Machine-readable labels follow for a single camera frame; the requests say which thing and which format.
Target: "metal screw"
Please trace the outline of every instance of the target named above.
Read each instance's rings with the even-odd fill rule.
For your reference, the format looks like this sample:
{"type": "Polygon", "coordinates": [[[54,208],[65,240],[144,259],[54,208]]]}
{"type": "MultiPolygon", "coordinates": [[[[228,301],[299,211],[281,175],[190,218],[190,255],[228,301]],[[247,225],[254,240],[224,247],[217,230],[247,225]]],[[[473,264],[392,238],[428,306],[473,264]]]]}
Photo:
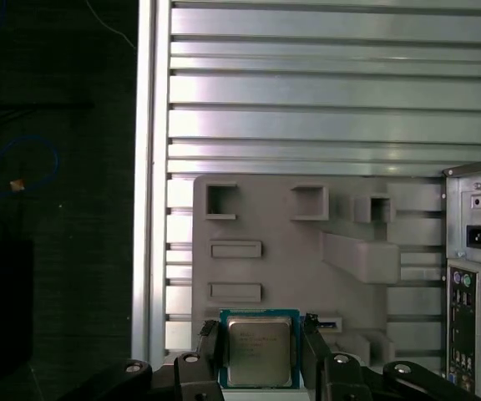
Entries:
{"type": "Polygon", "coordinates": [[[411,373],[411,368],[408,365],[397,365],[394,368],[399,373],[411,373]]]}
{"type": "Polygon", "coordinates": [[[337,355],[334,357],[334,359],[337,361],[337,363],[348,363],[350,362],[350,358],[347,357],[346,355],[337,355]]]}
{"type": "Polygon", "coordinates": [[[142,368],[142,365],[140,363],[133,363],[132,365],[129,365],[125,371],[127,373],[135,373],[138,372],[142,368]]]}
{"type": "Polygon", "coordinates": [[[198,359],[200,359],[200,357],[198,355],[187,355],[185,357],[185,361],[188,362],[188,363],[197,362],[198,359]]]}

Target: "dark floor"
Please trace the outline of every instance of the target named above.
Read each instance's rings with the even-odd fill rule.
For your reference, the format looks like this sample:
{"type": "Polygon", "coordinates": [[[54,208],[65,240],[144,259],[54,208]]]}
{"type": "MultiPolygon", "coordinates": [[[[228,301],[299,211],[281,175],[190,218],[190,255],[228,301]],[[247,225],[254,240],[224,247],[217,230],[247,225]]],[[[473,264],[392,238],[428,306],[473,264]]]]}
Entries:
{"type": "MultiPolygon", "coordinates": [[[[136,44],[137,0],[89,1],[136,44]]],[[[40,135],[61,158],[51,184],[0,200],[0,236],[33,240],[35,257],[33,358],[0,383],[0,401],[55,400],[129,356],[135,74],[136,52],[84,0],[8,3],[0,104],[90,100],[95,107],[37,112],[0,129],[0,148],[40,135]]],[[[9,152],[0,190],[17,178],[41,179],[50,157],[35,143],[9,152]]]]}

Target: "square slot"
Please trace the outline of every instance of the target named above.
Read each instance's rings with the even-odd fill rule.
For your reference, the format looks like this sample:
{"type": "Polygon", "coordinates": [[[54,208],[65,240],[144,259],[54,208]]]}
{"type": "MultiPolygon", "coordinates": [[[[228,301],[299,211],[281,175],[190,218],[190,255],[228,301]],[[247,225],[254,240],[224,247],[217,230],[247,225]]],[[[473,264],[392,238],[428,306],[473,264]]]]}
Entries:
{"type": "Polygon", "coordinates": [[[209,183],[205,191],[206,220],[235,220],[235,203],[239,195],[236,183],[209,183]]]}
{"type": "Polygon", "coordinates": [[[353,220],[357,223],[389,223],[394,220],[395,210],[389,195],[360,195],[353,202],[353,220]]]}
{"type": "Polygon", "coordinates": [[[326,221],[330,216],[329,190],[324,185],[299,184],[292,188],[294,221],[326,221]]]}

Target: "small orange object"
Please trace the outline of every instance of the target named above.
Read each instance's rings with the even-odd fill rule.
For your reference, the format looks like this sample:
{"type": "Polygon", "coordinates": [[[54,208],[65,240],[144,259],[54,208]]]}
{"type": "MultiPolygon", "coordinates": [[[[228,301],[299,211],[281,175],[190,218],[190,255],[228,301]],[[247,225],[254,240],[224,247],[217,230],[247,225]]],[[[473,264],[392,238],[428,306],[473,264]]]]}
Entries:
{"type": "Polygon", "coordinates": [[[20,190],[25,190],[25,183],[23,180],[10,181],[10,189],[12,192],[19,192],[20,190]]]}

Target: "horizontal metal slat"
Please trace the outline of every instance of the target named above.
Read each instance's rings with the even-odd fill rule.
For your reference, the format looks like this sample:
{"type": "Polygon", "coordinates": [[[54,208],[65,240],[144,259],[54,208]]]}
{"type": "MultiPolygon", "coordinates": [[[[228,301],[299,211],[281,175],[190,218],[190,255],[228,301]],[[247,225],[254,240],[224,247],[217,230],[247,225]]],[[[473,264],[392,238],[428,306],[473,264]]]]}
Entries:
{"type": "Polygon", "coordinates": [[[192,180],[168,180],[167,207],[192,207],[192,180]]]}
{"type": "Polygon", "coordinates": [[[387,241],[397,245],[441,246],[442,219],[399,218],[387,224],[387,241]]]}
{"type": "Polygon", "coordinates": [[[166,263],[192,263],[192,251],[166,251],[166,263]]]}
{"type": "Polygon", "coordinates": [[[171,56],[222,57],[258,59],[315,59],[326,61],[395,61],[398,63],[422,62],[451,64],[466,63],[481,65],[481,48],[430,48],[403,46],[382,46],[372,43],[369,46],[347,46],[342,44],[297,44],[297,43],[254,43],[254,42],[198,42],[178,41],[170,44],[171,56]]]}
{"type": "Polygon", "coordinates": [[[192,266],[166,265],[166,278],[168,280],[189,281],[192,279],[192,266]]]}
{"type": "Polygon", "coordinates": [[[387,289],[389,315],[441,315],[443,290],[434,287],[391,287],[387,289]]]}
{"type": "Polygon", "coordinates": [[[481,80],[174,76],[170,102],[481,110],[481,80]]]}
{"type": "Polygon", "coordinates": [[[443,276],[441,267],[406,266],[400,271],[400,280],[408,282],[438,282],[443,276]]]}
{"type": "Polygon", "coordinates": [[[192,216],[166,216],[166,242],[192,242],[192,216]]]}
{"type": "Polygon", "coordinates": [[[435,253],[435,252],[424,252],[424,253],[415,253],[415,252],[403,252],[400,255],[400,263],[403,265],[433,265],[433,266],[441,266],[444,264],[445,259],[443,253],[435,253]]]}
{"type": "Polygon", "coordinates": [[[167,315],[190,315],[192,313],[192,287],[167,286],[165,313],[167,315]]]}
{"type": "Polygon", "coordinates": [[[172,69],[319,74],[396,74],[437,77],[481,77],[481,65],[427,62],[335,61],[323,59],[182,58],[170,60],[172,69]]]}
{"type": "Polygon", "coordinates": [[[481,114],[172,110],[169,137],[481,145],[481,114]]]}
{"type": "MultiPolygon", "coordinates": [[[[473,146],[457,146],[453,145],[374,145],[364,144],[341,144],[341,143],[305,143],[305,142],[286,142],[276,143],[261,142],[253,144],[239,142],[224,142],[220,145],[207,142],[191,143],[174,143],[168,148],[169,157],[171,159],[190,159],[190,160],[208,160],[208,159],[234,159],[234,160],[305,160],[305,161],[335,161],[335,160],[353,160],[353,161],[401,161],[413,163],[447,162],[453,160],[457,164],[461,160],[481,161],[481,148],[476,149],[473,146]]],[[[411,185],[409,188],[415,189],[419,185],[411,185]]],[[[402,187],[398,190],[395,187],[395,194],[400,202],[400,206],[405,207],[421,207],[418,202],[424,203],[428,201],[427,197],[437,196],[432,202],[437,201],[440,209],[441,194],[439,186],[436,186],[437,194],[433,193],[434,188],[424,186],[420,188],[420,196],[415,199],[416,205],[410,203],[410,197],[413,195],[406,192],[402,187]]],[[[422,209],[403,209],[403,210],[422,210],[422,209]]]]}
{"type": "MultiPolygon", "coordinates": [[[[444,149],[445,154],[450,151],[449,148],[442,146],[440,148],[444,149]]],[[[441,211],[443,209],[443,191],[440,184],[389,184],[387,191],[394,199],[397,211],[441,211]]]]}
{"type": "Polygon", "coordinates": [[[387,336],[397,351],[441,349],[443,326],[440,322],[390,322],[387,336]]]}
{"type": "Polygon", "coordinates": [[[424,8],[424,9],[457,9],[481,10],[481,2],[476,0],[183,0],[177,3],[210,3],[220,4],[298,4],[298,5],[330,5],[348,7],[390,7],[390,8],[424,8]]]}
{"type": "Polygon", "coordinates": [[[240,174],[298,174],[298,175],[415,175],[439,177],[453,167],[446,164],[296,162],[259,160],[170,160],[169,173],[240,173],[240,174]]]}
{"type": "Polygon", "coordinates": [[[169,351],[189,351],[191,344],[191,322],[165,323],[165,348],[169,351]]]}
{"type": "Polygon", "coordinates": [[[481,17],[317,13],[278,10],[172,10],[172,34],[481,43],[481,17]]]}

